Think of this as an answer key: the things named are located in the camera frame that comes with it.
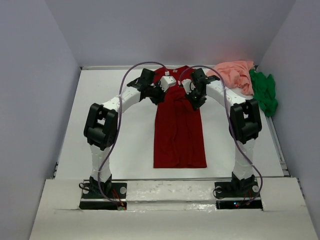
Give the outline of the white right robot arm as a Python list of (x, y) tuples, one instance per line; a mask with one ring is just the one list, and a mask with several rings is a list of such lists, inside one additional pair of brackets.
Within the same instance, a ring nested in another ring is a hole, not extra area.
[(253, 149), (262, 130), (258, 102), (230, 90), (220, 73), (207, 76), (202, 68), (193, 71), (181, 84), (194, 110), (204, 105), (210, 97), (220, 103), (226, 112), (229, 133), (235, 144), (235, 160), (231, 181), (215, 183), (217, 197), (240, 197), (256, 188), (258, 184), (254, 176), (256, 168), (253, 164)]

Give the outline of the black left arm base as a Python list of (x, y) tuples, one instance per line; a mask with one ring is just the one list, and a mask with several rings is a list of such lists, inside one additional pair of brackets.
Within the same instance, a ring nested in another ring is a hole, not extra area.
[(81, 189), (79, 208), (81, 210), (125, 211), (127, 209), (128, 184), (124, 181), (114, 181), (108, 193), (101, 194), (99, 188), (83, 181), (78, 184)]

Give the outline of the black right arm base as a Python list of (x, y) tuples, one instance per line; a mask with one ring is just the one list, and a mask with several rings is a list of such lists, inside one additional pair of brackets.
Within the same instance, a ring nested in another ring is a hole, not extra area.
[(251, 186), (245, 186), (241, 190), (228, 189), (230, 186), (231, 182), (229, 181), (214, 183), (212, 194), (216, 198), (215, 206), (217, 210), (263, 209), (257, 182)]

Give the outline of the dark red t shirt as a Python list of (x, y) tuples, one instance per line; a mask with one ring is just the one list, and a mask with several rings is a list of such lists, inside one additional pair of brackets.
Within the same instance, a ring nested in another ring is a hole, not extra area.
[(157, 105), (154, 122), (153, 167), (155, 169), (201, 169), (207, 167), (202, 118), (185, 98), (179, 83), (170, 87)]

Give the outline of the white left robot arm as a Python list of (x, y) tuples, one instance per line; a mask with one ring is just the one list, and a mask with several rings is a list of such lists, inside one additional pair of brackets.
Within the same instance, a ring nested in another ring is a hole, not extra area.
[(162, 103), (175, 80), (166, 71), (163, 76), (144, 68), (141, 75), (120, 85), (119, 94), (111, 100), (93, 103), (84, 126), (84, 137), (90, 146), (92, 171), (89, 177), (89, 190), (104, 198), (112, 188), (110, 155), (113, 151), (122, 122), (122, 114), (131, 106), (149, 98), (155, 105)]

